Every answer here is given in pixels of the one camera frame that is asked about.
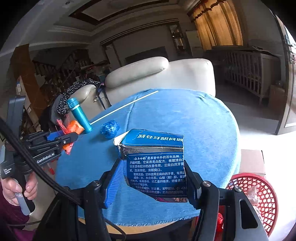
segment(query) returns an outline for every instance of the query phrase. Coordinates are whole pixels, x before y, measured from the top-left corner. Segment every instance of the curtain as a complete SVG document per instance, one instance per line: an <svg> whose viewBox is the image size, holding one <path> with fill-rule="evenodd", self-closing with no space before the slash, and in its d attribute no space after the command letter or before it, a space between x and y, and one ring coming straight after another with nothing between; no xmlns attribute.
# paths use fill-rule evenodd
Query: curtain
<svg viewBox="0 0 296 241"><path fill-rule="evenodd" d="M193 12L204 50L212 46L243 45L238 17L231 0L208 0Z"/></svg>

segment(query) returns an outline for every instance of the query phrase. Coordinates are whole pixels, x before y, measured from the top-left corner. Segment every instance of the black floral cloth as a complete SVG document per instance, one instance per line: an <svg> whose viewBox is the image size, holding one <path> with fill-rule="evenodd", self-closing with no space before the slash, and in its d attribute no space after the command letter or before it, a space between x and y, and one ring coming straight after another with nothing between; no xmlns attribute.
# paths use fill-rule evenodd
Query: black floral cloth
<svg viewBox="0 0 296 241"><path fill-rule="evenodd" d="M85 85L94 85L97 86L99 84L99 81L92 80L92 79L86 79L79 81L75 83L74 85L70 86L68 89L65 90L63 93L63 96L61 97L61 100L59 101L59 105L57 107L57 112L61 115L66 117L66 115L69 113L69 108L67 105L67 100L70 98L72 94L74 94L77 90L79 90L81 87Z"/></svg>

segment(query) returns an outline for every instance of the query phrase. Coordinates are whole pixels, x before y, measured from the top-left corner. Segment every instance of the maroon clothing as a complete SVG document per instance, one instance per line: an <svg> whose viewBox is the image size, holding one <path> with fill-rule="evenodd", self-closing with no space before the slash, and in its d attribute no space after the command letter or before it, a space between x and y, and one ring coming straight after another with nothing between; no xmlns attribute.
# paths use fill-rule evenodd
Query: maroon clothing
<svg viewBox="0 0 296 241"><path fill-rule="evenodd" d="M9 227L7 224L25 224L29 216L23 215L19 206L11 205L3 196L0 184L0 237L4 240L31 241L34 231L22 230L18 227Z"/></svg>

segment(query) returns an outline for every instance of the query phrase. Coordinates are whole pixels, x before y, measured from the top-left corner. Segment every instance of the leather sofa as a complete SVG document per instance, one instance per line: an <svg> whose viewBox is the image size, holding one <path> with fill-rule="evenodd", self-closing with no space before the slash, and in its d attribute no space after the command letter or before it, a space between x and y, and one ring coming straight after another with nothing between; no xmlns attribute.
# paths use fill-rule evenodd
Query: leather sofa
<svg viewBox="0 0 296 241"><path fill-rule="evenodd" d="M153 57L128 64L107 75L105 91L111 105L150 88L182 88L202 91L215 96L215 78L212 63L202 58L182 59L172 62L164 57ZM96 87L86 85L70 98L75 97L88 119L102 112L96 99ZM100 94L105 107L108 102Z"/></svg>

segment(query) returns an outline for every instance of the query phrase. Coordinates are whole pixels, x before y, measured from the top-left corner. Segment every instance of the tiled floor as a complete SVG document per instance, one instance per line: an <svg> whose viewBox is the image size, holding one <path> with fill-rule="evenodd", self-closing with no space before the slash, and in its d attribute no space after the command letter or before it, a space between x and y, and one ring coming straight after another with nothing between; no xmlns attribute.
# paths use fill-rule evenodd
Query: tiled floor
<svg viewBox="0 0 296 241"><path fill-rule="evenodd" d="M216 89L216 97L228 106L237 120L241 148L263 151L266 179L273 186L279 204L278 219L269 240L282 241L296 222L296 131L274 135L277 116L266 106L258 106L257 97L231 85Z"/></svg>

